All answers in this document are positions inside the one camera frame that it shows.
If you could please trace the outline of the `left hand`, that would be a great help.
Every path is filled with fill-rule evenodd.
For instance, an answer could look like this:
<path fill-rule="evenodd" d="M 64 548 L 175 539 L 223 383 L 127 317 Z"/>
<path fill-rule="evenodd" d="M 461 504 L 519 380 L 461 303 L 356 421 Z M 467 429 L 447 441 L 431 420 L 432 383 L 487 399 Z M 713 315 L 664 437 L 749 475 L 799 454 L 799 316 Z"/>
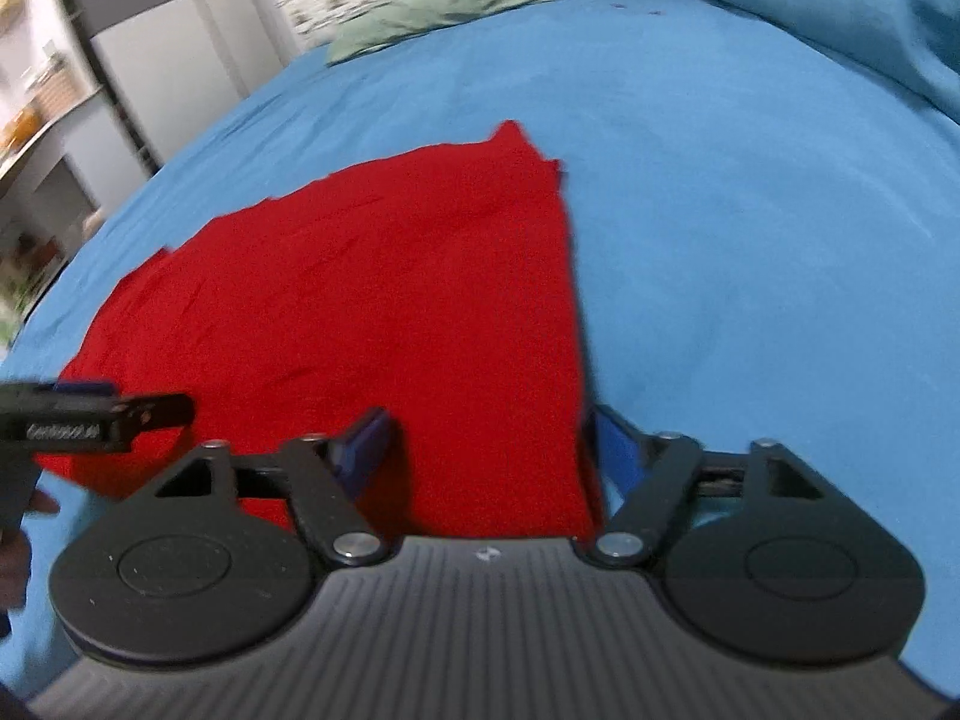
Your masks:
<path fill-rule="evenodd" d="M 57 515 L 59 502 L 43 489 L 34 489 L 26 514 Z M 2 637 L 8 635 L 8 615 L 21 610 L 26 603 L 26 589 L 31 575 L 31 543 L 23 532 L 16 528 L 2 536 L 0 551 L 0 606 L 2 606 Z"/>

